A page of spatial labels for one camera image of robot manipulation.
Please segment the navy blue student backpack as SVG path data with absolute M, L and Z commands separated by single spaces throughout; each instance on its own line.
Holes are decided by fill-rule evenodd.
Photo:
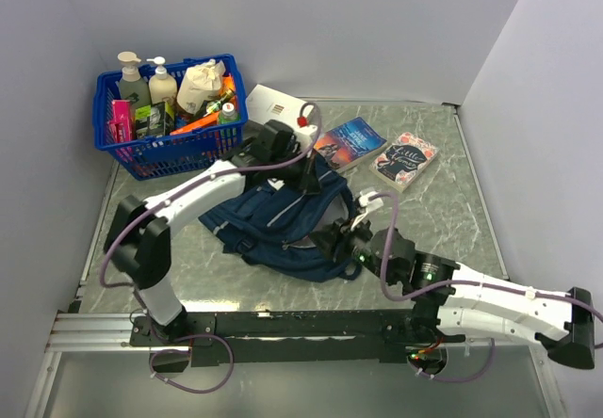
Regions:
M 248 265 L 264 265 L 303 281 L 336 278 L 353 281 L 362 267 L 351 258 L 335 262 L 323 256 L 309 234 L 338 218 L 355 217 L 357 208 L 347 180 L 318 155 L 321 191 L 303 195 L 272 180 L 212 208 L 199 217 L 222 243 Z

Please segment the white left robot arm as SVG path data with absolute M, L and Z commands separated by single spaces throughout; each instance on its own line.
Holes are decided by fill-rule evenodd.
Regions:
M 318 190 L 314 145 L 282 121 L 270 120 L 259 133 L 229 150 L 208 169 L 151 198 L 126 197 L 106 237 L 99 283 L 105 289 L 129 288 L 151 318 L 153 334 L 167 345 L 189 331 L 186 307 L 169 274 L 171 240 L 194 218 L 274 178 L 303 192 Z

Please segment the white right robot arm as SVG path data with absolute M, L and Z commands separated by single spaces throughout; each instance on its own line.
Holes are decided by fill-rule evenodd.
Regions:
M 338 220 L 310 234 L 333 261 L 354 261 L 386 288 L 401 285 L 414 302 L 413 334 L 484 337 L 542 346 L 554 362 L 595 366 L 595 308 L 589 291 L 553 292 L 510 283 L 467 265 L 420 251 L 398 230 L 371 231 L 367 221 Z

